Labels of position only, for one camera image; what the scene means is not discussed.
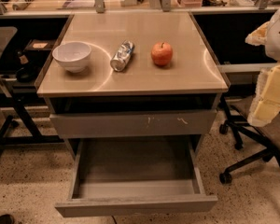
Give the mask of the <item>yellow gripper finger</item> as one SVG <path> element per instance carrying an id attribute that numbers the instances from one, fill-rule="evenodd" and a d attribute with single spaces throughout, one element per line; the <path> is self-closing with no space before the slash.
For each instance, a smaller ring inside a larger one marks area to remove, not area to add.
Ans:
<path id="1" fill-rule="evenodd" d="M 267 42 L 267 32 L 269 23 L 264 22 L 259 28 L 250 33 L 246 38 L 246 44 L 252 46 L 265 45 Z"/>
<path id="2" fill-rule="evenodd" d="M 258 76 L 256 95 L 248 113 L 248 123 L 263 127 L 280 112 L 280 63 L 271 69 L 262 69 Z"/>

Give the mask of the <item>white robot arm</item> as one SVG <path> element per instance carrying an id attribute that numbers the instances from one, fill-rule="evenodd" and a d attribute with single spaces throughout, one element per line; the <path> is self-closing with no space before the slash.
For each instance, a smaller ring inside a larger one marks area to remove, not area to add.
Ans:
<path id="1" fill-rule="evenodd" d="M 263 127 L 280 112 L 280 9 L 249 34 L 245 42 L 253 46 L 263 45 L 265 54 L 277 61 L 275 67 L 260 71 L 256 94 L 249 108 L 248 123 Z"/>

